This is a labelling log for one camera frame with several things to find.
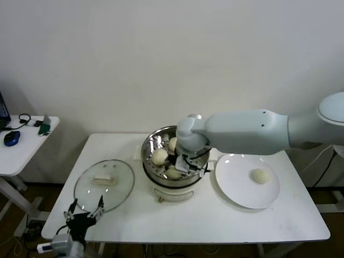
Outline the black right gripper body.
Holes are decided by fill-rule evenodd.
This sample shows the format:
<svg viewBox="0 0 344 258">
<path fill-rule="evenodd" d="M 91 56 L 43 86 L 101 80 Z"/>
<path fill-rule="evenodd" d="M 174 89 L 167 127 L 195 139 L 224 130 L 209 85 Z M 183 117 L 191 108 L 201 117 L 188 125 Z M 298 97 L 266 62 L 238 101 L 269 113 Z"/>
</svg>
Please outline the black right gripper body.
<svg viewBox="0 0 344 258">
<path fill-rule="evenodd" d="M 202 148 L 202 149 L 197 150 L 197 151 L 191 151 L 191 150 L 187 150 L 181 146 L 177 146 L 176 147 L 176 154 L 177 154 L 177 157 L 178 156 L 184 156 L 184 159 L 195 160 L 195 159 L 198 159 L 200 157 L 204 157 L 204 156 L 209 155 L 210 150 L 211 150 L 211 148 L 205 147 L 205 148 Z"/>
</svg>

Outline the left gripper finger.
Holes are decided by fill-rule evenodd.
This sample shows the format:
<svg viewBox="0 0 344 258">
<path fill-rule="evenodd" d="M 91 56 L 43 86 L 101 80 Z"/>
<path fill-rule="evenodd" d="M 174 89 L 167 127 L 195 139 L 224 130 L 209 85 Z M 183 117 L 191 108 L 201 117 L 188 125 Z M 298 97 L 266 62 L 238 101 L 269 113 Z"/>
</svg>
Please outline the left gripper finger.
<svg viewBox="0 0 344 258">
<path fill-rule="evenodd" d="M 90 212 L 87 215 L 87 217 L 99 219 L 103 213 L 104 213 L 104 201 L 103 201 L 103 195 L 101 195 L 96 210 L 94 212 Z"/>
<path fill-rule="evenodd" d="M 76 206 L 77 206 L 77 201 L 78 201 L 77 198 L 74 199 L 74 201 L 73 201 L 73 202 L 71 203 L 71 205 L 69 206 L 68 210 L 65 211 L 65 212 L 63 213 L 63 215 L 64 215 L 66 221 L 69 221 L 69 220 L 71 220 L 71 219 L 74 219 L 73 213 L 74 213 L 75 208 L 76 208 Z"/>
</svg>

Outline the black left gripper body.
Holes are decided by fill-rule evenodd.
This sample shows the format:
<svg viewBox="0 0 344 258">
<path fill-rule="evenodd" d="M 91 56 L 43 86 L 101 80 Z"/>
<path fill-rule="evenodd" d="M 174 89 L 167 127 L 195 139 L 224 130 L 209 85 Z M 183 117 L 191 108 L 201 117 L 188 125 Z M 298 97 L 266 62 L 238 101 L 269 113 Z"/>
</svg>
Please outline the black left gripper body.
<svg viewBox="0 0 344 258">
<path fill-rule="evenodd" d="M 73 241 L 84 241 L 89 227 L 97 222 L 95 217 L 89 213 L 80 213 L 73 215 L 73 218 L 67 219 L 66 224 L 70 229 L 70 235 Z"/>
</svg>

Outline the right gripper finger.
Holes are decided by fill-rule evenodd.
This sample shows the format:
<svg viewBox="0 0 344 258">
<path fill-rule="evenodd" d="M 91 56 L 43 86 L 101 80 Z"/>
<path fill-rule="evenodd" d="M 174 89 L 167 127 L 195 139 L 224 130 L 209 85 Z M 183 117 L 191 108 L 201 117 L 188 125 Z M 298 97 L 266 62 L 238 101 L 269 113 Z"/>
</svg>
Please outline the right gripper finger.
<svg viewBox="0 0 344 258">
<path fill-rule="evenodd" d="M 189 165 L 184 159 L 184 156 L 178 156 L 175 162 L 175 169 L 180 171 L 183 174 L 189 173 Z"/>
<path fill-rule="evenodd" d="M 212 162 L 202 163 L 198 159 L 188 159 L 188 166 L 188 174 L 197 175 L 200 178 L 212 171 Z"/>
</svg>

